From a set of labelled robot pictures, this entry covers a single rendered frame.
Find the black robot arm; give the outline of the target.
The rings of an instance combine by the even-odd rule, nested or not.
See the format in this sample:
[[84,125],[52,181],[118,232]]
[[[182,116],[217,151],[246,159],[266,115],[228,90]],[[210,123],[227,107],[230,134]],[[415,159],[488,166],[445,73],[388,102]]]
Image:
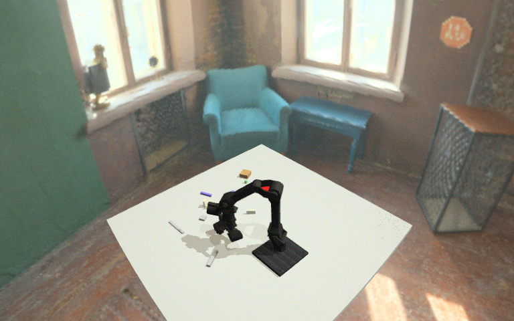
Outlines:
[[[268,191],[265,191],[261,187],[270,188]],[[284,185],[279,181],[256,179],[237,191],[224,193],[219,203],[212,203],[209,201],[207,204],[207,214],[216,216],[223,214],[223,218],[225,220],[231,220],[235,217],[235,213],[238,209],[234,204],[240,199],[244,199],[254,193],[258,193],[271,202],[272,222],[270,222],[268,228],[268,238],[273,244],[271,245],[271,248],[279,254],[288,249],[285,242],[288,232],[282,227],[280,222],[281,197],[283,189]],[[214,230],[219,235],[224,233],[224,230],[228,231],[228,226],[224,223],[223,218],[221,221],[213,224]]]

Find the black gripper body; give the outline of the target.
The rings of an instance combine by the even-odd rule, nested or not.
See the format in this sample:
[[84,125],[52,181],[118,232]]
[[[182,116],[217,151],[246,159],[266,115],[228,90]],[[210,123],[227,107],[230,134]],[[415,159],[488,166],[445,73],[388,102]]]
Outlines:
[[[220,214],[218,216],[218,218],[221,221],[222,218],[223,218],[223,214]],[[231,220],[225,220],[223,218],[223,220],[224,220],[224,223],[228,226],[228,231],[230,232],[228,234],[228,237],[229,237],[231,242],[235,242],[235,241],[237,241],[239,239],[243,239],[242,232],[240,230],[238,230],[237,228],[235,228],[235,227],[237,227],[237,224],[236,224],[237,219],[236,219],[236,217],[234,217]]]

